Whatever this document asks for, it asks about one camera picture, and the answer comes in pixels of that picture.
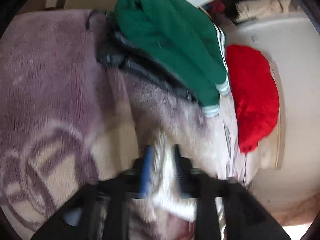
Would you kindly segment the red pillow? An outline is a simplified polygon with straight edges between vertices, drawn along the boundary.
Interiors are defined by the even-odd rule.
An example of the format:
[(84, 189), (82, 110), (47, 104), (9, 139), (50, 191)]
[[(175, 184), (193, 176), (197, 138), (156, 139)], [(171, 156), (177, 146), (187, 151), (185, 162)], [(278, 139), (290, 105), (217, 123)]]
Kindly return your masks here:
[(279, 93), (270, 64), (260, 51), (232, 44), (226, 48), (226, 62), (238, 122), (239, 148), (247, 154), (276, 127)]

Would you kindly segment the white fluffy fleece garment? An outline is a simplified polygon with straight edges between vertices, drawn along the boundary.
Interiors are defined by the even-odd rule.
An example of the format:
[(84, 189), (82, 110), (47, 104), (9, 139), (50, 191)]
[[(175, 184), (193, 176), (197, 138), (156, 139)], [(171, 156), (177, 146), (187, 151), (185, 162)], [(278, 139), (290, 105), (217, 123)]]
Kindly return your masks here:
[(147, 197), (130, 201), (129, 239), (194, 239), (196, 200), (182, 198), (176, 180), (174, 143), (158, 130)]

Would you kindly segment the green jacket with white stripes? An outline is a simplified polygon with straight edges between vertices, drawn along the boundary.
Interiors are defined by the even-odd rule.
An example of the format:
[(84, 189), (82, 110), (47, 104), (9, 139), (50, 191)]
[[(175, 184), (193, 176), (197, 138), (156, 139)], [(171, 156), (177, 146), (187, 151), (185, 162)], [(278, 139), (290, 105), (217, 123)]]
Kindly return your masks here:
[(220, 27), (186, 0), (118, 0), (114, 16), (129, 41), (195, 93), (206, 117), (219, 113), (230, 91)]

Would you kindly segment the floral purple plush blanket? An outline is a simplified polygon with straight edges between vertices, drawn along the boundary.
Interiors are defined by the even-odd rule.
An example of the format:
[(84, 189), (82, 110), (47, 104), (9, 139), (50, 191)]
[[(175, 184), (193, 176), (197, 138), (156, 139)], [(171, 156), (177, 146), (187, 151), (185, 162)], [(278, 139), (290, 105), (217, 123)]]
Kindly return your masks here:
[(212, 177), (244, 178), (233, 97), (200, 107), (96, 57), (105, 13), (30, 12), (1, 37), (1, 218), (31, 239), (85, 183), (128, 169), (163, 131)]

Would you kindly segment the black jacket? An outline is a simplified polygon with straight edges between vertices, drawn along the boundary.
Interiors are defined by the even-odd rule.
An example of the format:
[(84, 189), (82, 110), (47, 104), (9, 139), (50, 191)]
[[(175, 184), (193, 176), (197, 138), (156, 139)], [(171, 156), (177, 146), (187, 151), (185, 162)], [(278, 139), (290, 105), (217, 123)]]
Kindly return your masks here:
[(197, 103), (199, 106), (202, 105), (181, 77), (168, 70), (158, 59), (137, 48), (125, 38), (111, 12), (93, 10), (91, 16), (95, 13), (103, 14), (107, 23), (105, 39), (97, 52), (99, 63), (132, 74), (180, 99)]

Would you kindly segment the cream headboard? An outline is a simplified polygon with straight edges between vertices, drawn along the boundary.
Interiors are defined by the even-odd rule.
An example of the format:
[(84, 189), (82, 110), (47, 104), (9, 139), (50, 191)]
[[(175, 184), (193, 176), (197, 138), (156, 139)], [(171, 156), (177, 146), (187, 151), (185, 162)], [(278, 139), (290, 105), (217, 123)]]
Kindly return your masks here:
[(229, 44), (270, 60), (281, 105), (279, 166), (257, 173), (253, 193), (284, 226), (319, 212), (319, 34), (303, 12), (221, 24)]

